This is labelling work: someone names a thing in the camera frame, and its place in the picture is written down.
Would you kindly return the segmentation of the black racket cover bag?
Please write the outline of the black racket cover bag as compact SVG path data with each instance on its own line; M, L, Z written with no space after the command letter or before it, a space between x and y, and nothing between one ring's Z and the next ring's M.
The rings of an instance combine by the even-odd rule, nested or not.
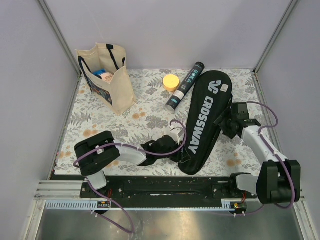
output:
M187 140L179 169L187 175L197 174L208 160L221 129L215 121L232 101L232 81L218 70L203 73L194 85L188 119Z

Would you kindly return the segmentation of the black shuttlecock tube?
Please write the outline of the black shuttlecock tube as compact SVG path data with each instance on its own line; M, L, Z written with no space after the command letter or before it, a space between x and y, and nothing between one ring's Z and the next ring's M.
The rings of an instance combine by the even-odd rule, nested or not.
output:
M196 83L199 79L200 75L202 74L203 70L205 69L205 65L198 61L189 71L187 76L183 79L177 90L173 93L167 103L164 105L164 109L174 114L176 108L181 103L183 98L187 95L191 87Z

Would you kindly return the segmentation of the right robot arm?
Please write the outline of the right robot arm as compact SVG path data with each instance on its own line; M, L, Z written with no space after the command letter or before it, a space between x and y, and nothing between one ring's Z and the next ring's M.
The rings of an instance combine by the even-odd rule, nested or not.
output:
M263 205L274 204L290 208L300 199L301 166L297 160L283 155L263 135L264 126L251 119L247 103L230 103L215 121L223 134L230 139L238 136L253 151L261 163L258 176L250 173L233 173L228 184L228 194L239 198L245 192L254 194Z

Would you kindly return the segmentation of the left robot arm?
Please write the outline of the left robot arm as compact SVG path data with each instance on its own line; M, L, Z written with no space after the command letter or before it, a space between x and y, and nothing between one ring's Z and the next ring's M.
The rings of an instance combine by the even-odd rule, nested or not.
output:
M150 140L139 146L115 139L110 131L104 131L74 146L76 160L73 166L91 183L91 192L98 198L107 195L109 186L104 168L114 161L128 162L137 166L153 165L158 159L169 158L181 149L184 133L173 128L158 140Z

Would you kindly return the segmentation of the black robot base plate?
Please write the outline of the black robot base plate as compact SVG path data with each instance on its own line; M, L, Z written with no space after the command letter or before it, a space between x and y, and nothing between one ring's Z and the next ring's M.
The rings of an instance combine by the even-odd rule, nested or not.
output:
M222 200L257 200L253 193L236 189L227 176L107 176L106 180L99 193L128 209L213 209L221 207Z

